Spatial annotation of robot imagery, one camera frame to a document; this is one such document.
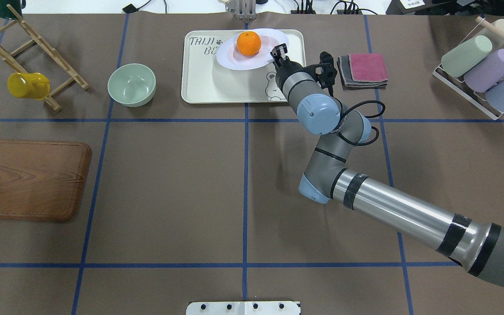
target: wooden cutting board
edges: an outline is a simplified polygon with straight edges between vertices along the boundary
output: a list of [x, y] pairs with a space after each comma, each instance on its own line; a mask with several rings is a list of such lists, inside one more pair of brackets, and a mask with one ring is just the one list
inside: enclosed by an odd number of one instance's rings
[[71, 219], [90, 160], [85, 143], [0, 140], [0, 219]]

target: orange fruit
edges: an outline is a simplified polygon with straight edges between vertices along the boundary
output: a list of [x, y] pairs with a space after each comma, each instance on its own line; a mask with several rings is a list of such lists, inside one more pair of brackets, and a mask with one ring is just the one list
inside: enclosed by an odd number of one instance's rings
[[246, 31], [236, 39], [236, 48], [244, 56], [254, 56], [260, 51], [262, 40], [256, 32]]

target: green mug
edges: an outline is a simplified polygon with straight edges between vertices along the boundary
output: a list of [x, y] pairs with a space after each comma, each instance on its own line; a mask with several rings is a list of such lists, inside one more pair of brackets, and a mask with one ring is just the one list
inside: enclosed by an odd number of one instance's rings
[[13, 12], [7, 8], [8, 4], [22, 16], [22, 9], [26, 7], [26, 0], [0, 0], [0, 18], [6, 18], [8, 20], [17, 19]]

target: plate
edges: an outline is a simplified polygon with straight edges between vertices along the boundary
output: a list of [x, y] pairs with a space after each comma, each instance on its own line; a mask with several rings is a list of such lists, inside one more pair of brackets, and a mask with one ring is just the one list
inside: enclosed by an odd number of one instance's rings
[[240, 34], [226, 40], [217, 51], [217, 61], [220, 65], [230, 70], [252, 70], [273, 62], [272, 49], [285, 43], [289, 46], [289, 38], [281, 31], [273, 28], [258, 28], [250, 30], [256, 32], [262, 40], [260, 51], [254, 56], [244, 56], [236, 48], [236, 40]]

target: mint green bowl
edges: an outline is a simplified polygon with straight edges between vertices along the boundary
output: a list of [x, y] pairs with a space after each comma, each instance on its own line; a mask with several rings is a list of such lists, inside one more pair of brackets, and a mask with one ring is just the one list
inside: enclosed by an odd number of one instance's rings
[[108, 94], [116, 102], [138, 107], [148, 103], [154, 96], [157, 80], [148, 66], [130, 63], [116, 69], [108, 79]]

